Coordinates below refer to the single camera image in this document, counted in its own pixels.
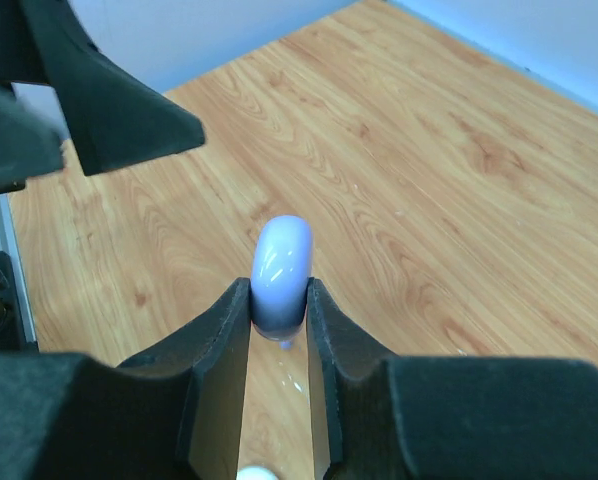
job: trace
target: wooden table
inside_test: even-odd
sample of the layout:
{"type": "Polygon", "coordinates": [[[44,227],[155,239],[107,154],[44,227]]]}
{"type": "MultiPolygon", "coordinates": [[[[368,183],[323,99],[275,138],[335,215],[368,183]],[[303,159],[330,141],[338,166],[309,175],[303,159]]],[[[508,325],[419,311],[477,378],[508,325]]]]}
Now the wooden table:
{"type": "MultiPolygon", "coordinates": [[[[207,146],[12,196],[43,350],[116,364],[248,276],[275,215],[402,354],[598,364],[598,117],[380,2],[176,89],[207,146]]],[[[305,336],[253,334],[241,464],[312,477],[305,336]]]]}

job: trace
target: white wall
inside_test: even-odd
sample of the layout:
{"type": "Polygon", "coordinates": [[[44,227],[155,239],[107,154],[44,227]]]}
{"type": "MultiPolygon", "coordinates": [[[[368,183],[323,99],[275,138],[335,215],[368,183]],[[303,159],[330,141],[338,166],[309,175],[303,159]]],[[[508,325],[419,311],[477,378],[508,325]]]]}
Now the white wall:
{"type": "MultiPolygon", "coordinates": [[[[101,51],[161,92],[352,2],[70,0],[101,51]]],[[[51,89],[25,85],[17,91],[32,108],[63,128],[51,89]]]]}
{"type": "Polygon", "coordinates": [[[598,112],[598,0],[391,0],[598,112]]]}

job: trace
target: white round object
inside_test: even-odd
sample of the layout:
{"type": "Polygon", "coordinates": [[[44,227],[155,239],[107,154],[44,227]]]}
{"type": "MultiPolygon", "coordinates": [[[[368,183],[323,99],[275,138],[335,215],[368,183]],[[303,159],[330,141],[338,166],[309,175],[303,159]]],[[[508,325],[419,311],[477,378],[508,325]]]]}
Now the white round object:
{"type": "Polygon", "coordinates": [[[246,467],[237,472],[237,480],[279,480],[278,477],[267,468],[246,467]]]}
{"type": "Polygon", "coordinates": [[[283,215],[261,231],[250,278],[252,323],[270,340],[294,337],[306,311],[312,271],[312,230],[299,217],[283,215]]]}

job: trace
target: light blue wall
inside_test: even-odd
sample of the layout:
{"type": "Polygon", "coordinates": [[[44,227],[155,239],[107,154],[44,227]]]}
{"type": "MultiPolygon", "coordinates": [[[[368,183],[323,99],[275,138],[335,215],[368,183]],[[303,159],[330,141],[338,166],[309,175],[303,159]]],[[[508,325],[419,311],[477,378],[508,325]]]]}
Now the light blue wall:
{"type": "Polygon", "coordinates": [[[598,0],[391,1],[598,112],[598,0]]]}
{"type": "MultiPolygon", "coordinates": [[[[166,91],[316,21],[353,0],[70,0],[101,51],[166,91]]],[[[18,86],[33,109],[63,126],[49,88],[18,86]]]]}

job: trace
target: wooden tabletop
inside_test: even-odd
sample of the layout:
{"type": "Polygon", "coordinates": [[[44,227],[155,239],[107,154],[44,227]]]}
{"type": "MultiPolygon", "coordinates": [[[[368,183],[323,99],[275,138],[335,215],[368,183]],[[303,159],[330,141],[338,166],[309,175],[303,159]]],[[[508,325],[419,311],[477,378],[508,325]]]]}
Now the wooden tabletop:
{"type": "MultiPolygon", "coordinates": [[[[116,364],[249,276],[280,214],[314,274],[401,354],[598,365],[598,117],[385,3],[176,89],[208,144],[12,195],[43,350],[116,364]]],[[[312,477],[305,335],[252,335],[242,465],[312,477]]]]}

